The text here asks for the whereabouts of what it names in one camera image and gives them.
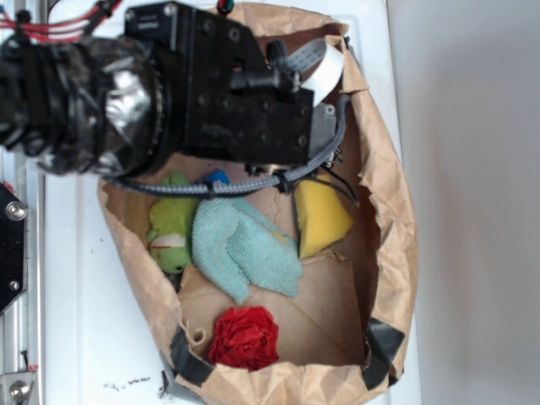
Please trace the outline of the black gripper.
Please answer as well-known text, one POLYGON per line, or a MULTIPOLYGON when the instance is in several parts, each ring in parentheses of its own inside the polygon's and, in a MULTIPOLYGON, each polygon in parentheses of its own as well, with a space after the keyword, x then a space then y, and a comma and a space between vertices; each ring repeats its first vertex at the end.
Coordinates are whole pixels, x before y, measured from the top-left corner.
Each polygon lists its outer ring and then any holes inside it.
POLYGON ((286 42, 261 46, 231 19, 182 3, 130 8, 125 36, 156 79, 155 158, 174 152, 246 165, 305 165, 335 137, 334 109, 303 82, 286 42))

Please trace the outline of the black wrapped robot arm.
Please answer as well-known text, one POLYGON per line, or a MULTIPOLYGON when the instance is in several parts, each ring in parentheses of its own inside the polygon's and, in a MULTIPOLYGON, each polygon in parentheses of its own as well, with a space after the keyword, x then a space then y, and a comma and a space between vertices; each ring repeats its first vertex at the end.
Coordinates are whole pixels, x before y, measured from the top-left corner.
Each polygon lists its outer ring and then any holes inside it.
POLYGON ((147 176, 173 153, 253 170, 305 165, 335 121, 301 83, 282 40, 185 4, 130 8, 124 32, 94 35, 116 7, 66 23, 1 25, 1 143, 51 173, 147 176))

